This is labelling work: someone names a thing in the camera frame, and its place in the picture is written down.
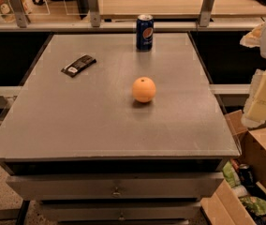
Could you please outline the light green packet in box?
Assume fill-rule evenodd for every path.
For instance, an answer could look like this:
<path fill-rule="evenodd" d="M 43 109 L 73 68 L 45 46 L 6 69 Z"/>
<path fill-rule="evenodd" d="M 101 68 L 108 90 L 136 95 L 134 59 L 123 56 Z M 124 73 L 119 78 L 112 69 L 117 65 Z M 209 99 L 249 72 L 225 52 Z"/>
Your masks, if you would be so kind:
<path fill-rule="evenodd" d="M 222 172 L 224 174 L 225 180 L 232 188 L 238 187 L 241 184 L 238 174 L 236 173 L 229 161 L 223 167 Z"/>

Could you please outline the dark can in box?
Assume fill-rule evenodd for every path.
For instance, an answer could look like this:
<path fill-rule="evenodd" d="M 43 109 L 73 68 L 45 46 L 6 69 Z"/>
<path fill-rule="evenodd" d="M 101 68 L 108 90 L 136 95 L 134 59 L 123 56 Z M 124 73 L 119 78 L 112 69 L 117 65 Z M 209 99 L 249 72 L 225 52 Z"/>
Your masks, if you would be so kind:
<path fill-rule="evenodd" d="M 244 186 L 254 185 L 254 177 L 252 174 L 251 167 L 248 164 L 241 164 L 239 166 L 239 176 Z"/>

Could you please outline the upper grey drawer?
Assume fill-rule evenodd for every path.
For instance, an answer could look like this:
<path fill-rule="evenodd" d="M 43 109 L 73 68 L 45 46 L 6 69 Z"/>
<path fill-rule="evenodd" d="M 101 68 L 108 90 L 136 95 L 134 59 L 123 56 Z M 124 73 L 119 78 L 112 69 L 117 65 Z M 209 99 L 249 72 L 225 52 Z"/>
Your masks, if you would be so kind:
<path fill-rule="evenodd" d="M 25 200 L 198 200 L 212 196 L 222 181 L 220 172 L 111 173 L 10 176 L 7 184 Z"/>

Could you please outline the metal bracket left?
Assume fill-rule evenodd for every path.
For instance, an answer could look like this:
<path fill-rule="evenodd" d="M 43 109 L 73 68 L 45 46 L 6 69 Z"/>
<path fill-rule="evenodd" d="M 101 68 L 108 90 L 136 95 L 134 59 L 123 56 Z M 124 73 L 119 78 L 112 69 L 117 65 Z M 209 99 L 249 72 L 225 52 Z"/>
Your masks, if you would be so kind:
<path fill-rule="evenodd" d="M 29 24 L 29 20 L 25 14 L 22 0 L 9 0 L 11 7 L 13 9 L 15 19 L 16 19 L 16 24 L 20 28 L 26 28 L 27 25 Z"/>

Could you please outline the metal bracket middle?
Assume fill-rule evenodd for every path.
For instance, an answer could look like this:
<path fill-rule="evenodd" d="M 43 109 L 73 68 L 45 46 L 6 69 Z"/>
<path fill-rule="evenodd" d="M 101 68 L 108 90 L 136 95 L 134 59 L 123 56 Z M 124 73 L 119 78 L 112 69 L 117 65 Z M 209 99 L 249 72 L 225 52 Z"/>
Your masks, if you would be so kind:
<path fill-rule="evenodd" d="M 101 24 L 98 0 L 87 0 L 90 13 L 90 24 L 93 27 L 99 27 Z"/>

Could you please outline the metal bracket right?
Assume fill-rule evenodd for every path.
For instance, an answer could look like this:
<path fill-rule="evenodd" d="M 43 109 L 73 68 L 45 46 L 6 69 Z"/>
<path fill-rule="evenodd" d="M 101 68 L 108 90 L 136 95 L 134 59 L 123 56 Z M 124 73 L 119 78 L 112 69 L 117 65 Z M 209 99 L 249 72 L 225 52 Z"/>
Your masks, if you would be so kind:
<path fill-rule="evenodd" d="M 214 7 L 214 0 L 202 0 L 201 10 L 199 13 L 199 27 L 207 27 L 211 20 L 211 14 Z"/>

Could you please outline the cardboard box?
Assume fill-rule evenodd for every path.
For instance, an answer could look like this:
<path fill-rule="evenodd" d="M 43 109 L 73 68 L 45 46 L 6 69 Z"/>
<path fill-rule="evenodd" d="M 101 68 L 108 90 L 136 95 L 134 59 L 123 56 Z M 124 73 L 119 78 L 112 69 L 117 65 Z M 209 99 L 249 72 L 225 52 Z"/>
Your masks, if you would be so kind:
<path fill-rule="evenodd" d="M 255 182 L 266 191 L 266 127 L 249 129 L 241 123 L 242 111 L 226 115 L 232 134 L 240 143 L 242 154 L 237 158 L 239 165 L 247 164 Z M 227 182 L 222 182 L 211 198 L 201 201 L 203 214 L 209 225 L 256 225 L 237 195 Z"/>

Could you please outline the blue Pepsi can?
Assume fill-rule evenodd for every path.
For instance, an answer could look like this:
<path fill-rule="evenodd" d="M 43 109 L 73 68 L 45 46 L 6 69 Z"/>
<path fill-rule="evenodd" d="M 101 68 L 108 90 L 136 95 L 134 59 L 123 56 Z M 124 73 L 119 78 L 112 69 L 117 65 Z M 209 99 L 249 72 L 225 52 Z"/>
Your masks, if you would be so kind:
<path fill-rule="evenodd" d="M 150 51 L 153 46 L 154 19 L 152 15 L 141 14 L 136 23 L 136 47 L 140 51 Z"/>

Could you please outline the grey drawer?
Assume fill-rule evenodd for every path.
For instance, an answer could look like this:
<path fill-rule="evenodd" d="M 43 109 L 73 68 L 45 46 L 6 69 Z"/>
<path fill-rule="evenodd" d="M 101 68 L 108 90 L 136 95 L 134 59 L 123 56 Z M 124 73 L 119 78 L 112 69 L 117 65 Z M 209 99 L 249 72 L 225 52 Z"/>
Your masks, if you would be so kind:
<path fill-rule="evenodd" d="M 220 172 L 111 173 L 10 176 L 7 184 L 25 200 L 198 200 L 212 196 L 222 181 Z"/>
<path fill-rule="evenodd" d="M 200 210 L 199 202 L 113 202 L 42 204 L 41 213 L 55 221 L 129 221 L 190 219 Z"/>

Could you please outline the green snack bag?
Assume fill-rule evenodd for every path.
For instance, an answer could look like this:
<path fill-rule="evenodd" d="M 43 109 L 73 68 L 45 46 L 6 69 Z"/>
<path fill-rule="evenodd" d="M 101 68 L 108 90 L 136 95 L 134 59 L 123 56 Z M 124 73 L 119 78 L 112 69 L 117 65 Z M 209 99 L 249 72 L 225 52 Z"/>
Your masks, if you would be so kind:
<path fill-rule="evenodd" d="M 266 215 L 266 201 L 255 196 L 247 196 L 240 198 L 240 202 L 247 211 L 256 216 Z"/>

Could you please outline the lower grey drawer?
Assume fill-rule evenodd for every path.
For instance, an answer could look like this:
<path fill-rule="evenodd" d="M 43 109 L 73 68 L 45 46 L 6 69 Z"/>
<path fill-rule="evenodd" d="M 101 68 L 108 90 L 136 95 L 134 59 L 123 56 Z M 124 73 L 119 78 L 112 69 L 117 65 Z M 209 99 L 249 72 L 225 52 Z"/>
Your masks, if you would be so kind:
<path fill-rule="evenodd" d="M 55 221 L 129 221 L 190 219 L 200 210 L 199 202 L 113 202 L 42 204 L 41 213 Z"/>

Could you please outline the orange fruit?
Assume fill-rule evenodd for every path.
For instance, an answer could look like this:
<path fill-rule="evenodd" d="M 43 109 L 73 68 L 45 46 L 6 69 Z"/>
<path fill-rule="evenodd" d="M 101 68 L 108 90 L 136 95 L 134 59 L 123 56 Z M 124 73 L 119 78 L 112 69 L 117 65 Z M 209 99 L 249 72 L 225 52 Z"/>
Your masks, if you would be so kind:
<path fill-rule="evenodd" d="M 132 96 L 138 102 L 150 102 L 155 97 L 155 83 L 148 77 L 140 77 L 133 82 Z"/>

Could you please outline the metal bracket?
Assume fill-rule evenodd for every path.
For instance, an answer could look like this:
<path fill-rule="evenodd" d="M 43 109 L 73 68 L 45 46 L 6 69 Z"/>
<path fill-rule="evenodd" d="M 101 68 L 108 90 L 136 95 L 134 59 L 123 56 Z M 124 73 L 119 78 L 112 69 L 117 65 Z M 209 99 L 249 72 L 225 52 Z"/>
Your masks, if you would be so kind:
<path fill-rule="evenodd" d="M 99 27 L 101 24 L 98 0 L 87 0 L 90 13 L 90 24 L 93 27 Z"/>
<path fill-rule="evenodd" d="M 15 19 L 16 19 L 16 24 L 20 28 L 26 28 L 27 25 L 29 24 L 29 20 L 25 14 L 22 0 L 9 0 L 11 7 L 13 9 Z"/>
<path fill-rule="evenodd" d="M 202 0 L 201 10 L 199 13 L 199 27 L 207 27 L 211 20 L 211 14 L 214 7 L 214 0 Z"/>

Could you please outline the black chocolate bar wrapper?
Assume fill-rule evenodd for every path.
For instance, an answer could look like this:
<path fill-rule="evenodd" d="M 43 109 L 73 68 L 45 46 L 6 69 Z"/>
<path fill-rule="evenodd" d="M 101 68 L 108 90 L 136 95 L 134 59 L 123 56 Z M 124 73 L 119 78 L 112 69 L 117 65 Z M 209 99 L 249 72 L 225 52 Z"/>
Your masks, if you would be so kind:
<path fill-rule="evenodd" d="M 73 78 L 77 76 L 80 72 L 90 67 L 92 64 L 96 62 L 96 59 L 88 54 L 80 57 L 73 63 L 61 69 L 63 73 L 67 76 Z"/>

